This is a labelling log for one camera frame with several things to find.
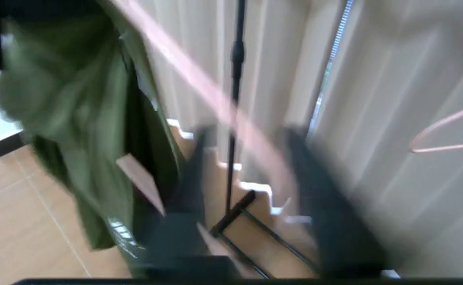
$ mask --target black metal stand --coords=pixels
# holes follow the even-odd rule
[[[233,50],[231,51],[231,61],[233,62],[233,90],[232,98],[233,103],[238,106],[238,99],[240,95],[240,80],[242,65],[245,61],[245,48],[243,42],[243,32],[244,32],[244,22],[245,22],[245,0],[238,0],[237,8],[237,34],[235,42],[233,44]],[[228,172],[227,172],[227,188],[226,188],[226,214],[222,219],[212,227],[211,234],[222,239],[238,256],[240,261],[244,262],[248,266],[251,266],[256,270],[260,275],[266,279],[274,278],[266,270],[262,269],[254,260],[251,260],[244,252],[242,252],[228,237],[224,235],[224,230],[229,226],[240,214],[244,214],[251,222],[256,224],[259,228],[264,230],[272,238],[274,238],[279,244],[288,248],[296,257],[302,260],[307,264],[312,271],[317,272],[317,266],[306,256],[296,250],[292,245],[284,241],[278,234],[274,233],[270,228],[264,225],[258,218],[252,215],[247,211],[247,207],[254,201],[256,198],[256,193],[254,191],[249,191],[237,204],[231,208],[231,196],[233,191],[233,164],[234,164],[234,152],[236,146],[236,139],[233,132],[230,132],[230,148],[228,152]]]

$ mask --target beige curtain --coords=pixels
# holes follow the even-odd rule
[[[229,93],[236,1],[138,1]],[[346,2],[247,3],[240,107],[268,136],[307,126]],[[217,123],[164,58],[151,55],[170,123],[186,132]],[[463,276],[463,150],[408,152],[417,132],[463,108],[463,0],[355,0],[322,96],[309,143],[330,146],[348,195],[365,203],[399,273]],[[227,139],[220,126],[222,162]],[[463,120],[425,142],[448,143],[463,143]],[[267,187],[248,154],[237,157],[241,181]]]

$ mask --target pink wire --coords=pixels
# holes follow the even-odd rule
[[[216,116],[229,124],[244,148],[268,171],[274,206],[282,206],[296,189],[296,182],[283,156],[266,139],[254,123],[236,108],[205,72],[192,61],[163,28],[136,2],[111,0],[133,25],[149,40],[176,72],[192,86]]]
[[[452,115],[447,116],[446,118],[440,119],[437,122],[433,123],[431,126],[422,130],[418,135],[414,137],[410,144],[410,150],[413,153],[427,153],[427,152],[434,152],[434,151],[444,151],[444,150],[459,150],[463,149],[462,144],[455,144],[450,146],[436,146],[436,147],[425,147],[425,148],[418,148],[415,147],[415,144],[418,143],[421,139],[426,138],[432,131],[437,130],[444,125],[453,122],[455,120],[459,120],[463,118],[463,110],[459,112],[455,112]]]

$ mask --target tile floor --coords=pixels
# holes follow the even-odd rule
[[[172,131],[188,155],[192,141],[183,140],[178,130]],[[226,170],[217,167],[214,154],[207,159],[205,204],[210,227],[224,212]],[[245,193],[236,187],[233,200],[237,202]],[[268,196],[259,193],[249,211],[271,228],[275,225],[275,217],[268,211]],[[299,235],[294,233],[299,229],[287,226],[277,230],[315,258],[311,246],[297,240]],[[300,260],[246,218],[239,217],[225,234],[275,277],[313,276]],[[0,284],[28,277],[128,276],[117,249],[89,250],[72,198],[37,165],[29,146],[0,158]]]

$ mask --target hanging clothes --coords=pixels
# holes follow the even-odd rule
[[[133,154],[165,200],[183,158],[141,36],[107,1],[98,3],[97,12],[77,17],[4,20],[13,41],[3,51],[0,107],[74,196],[91,247],[118,245],[130,263],[146,252],[135,227],[155,210],[116,159]]]

